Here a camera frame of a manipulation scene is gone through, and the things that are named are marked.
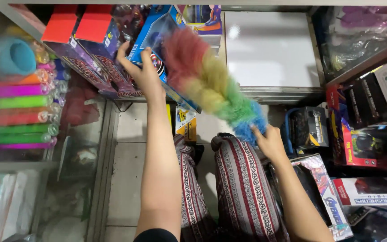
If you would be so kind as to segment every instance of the white tile floor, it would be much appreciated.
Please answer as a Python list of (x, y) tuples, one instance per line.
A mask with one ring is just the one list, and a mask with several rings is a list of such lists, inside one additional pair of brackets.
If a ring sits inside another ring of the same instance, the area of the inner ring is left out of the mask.
[[(269, 122), (279, 127), (284, 109), (262, 105)], [(140, 215), (140, 185), (146, 147), (146, 103), (134, 103), (120, 114), (117, 146), (114, 156), (114, 172), (111, 180), (106, 242), (132, 241)], [(198, 183), (212, 216), (218, 215), (214, 154), (210, 141), (218, 132), (232, 133), (221, 120), (207, 114), (197, 114), (197, 143), (204, 144), (205, 151), (197, 168)]]

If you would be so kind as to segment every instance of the purple tube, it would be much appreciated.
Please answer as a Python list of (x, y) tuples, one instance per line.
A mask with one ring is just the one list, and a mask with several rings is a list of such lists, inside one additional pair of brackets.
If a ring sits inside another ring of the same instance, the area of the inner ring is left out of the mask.
[(52, 71), (56, 68), (55, 62), (50, 61), (49, 63), (46, 64), (41, 64), (39, 63), (37, 65), (37, 69), (45, 69), (46, 71)]
[(57, 138), (53, 137), (48, 143), (35, 143), (35, 144), (8, 144), (0, 145), (0, 149), (50, 149), (55, 146)]
[(50, 91), (47, 85), (21, 85), (21, 86), (0, 86), (0, 98), (15, 96), (38, 96), (46, 95)]

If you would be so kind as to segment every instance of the striped pants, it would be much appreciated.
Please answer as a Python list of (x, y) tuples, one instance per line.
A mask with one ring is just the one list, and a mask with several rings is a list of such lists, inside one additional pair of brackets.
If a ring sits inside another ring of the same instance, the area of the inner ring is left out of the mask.
[(236, 137), (212, 140), (215, 152), (219, 220), (210, 216), (198, 185), (194, 149), (174, 137), (182, 176), (182, 240), (285, 241), (287, 232), (274, 203), (264, 169), (252, 146)]

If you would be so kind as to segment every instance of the hand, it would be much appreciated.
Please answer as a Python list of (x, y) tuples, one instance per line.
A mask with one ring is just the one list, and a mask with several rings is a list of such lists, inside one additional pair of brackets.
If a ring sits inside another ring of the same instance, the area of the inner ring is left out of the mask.
[(135, 80), (148, 102), (165, 101), (164, 88), (161, 85), (161, 80), (150, 58), (152, 54), (150, 47), (147, 47), (141, 52), (141, 59), (143, 61), (142, 69), (138, 68), (125, 57), (128, 47), (129, 41), (126, 41), (119, 47), (117, 60)]
[(268, 124), (265, 136), (261, 134), (259, 129), (255, 126), (252, 127), (252, 132), (256, 136), (256, 143), (258, 143), (259, 149), (273, 164), (289, 161), (285, 152), (285, 147), (283, 146), (279, 128)]

